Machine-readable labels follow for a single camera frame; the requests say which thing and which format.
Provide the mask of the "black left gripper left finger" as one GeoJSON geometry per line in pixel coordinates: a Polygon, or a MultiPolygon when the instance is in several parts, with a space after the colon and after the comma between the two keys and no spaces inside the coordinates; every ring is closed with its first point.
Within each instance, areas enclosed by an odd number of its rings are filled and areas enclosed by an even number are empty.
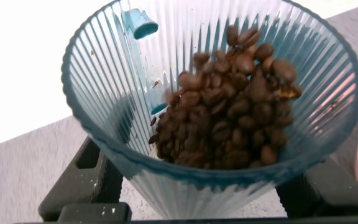
{"type": "Polygon", "coordinates": [[[87,137],[40,203],[39,215],[44,221],[57,221],[66,205],[118,203],[122,181],[122,174],[87,137]]]}

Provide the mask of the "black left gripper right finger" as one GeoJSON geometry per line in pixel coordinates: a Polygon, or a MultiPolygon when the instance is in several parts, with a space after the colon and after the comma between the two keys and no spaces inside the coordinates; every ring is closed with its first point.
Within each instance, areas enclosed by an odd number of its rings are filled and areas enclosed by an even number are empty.
{"type": "Polygon", "coordinates": [[[289,218],[358,215],[358,181],[327,159],[276,187],[289,218]]]}

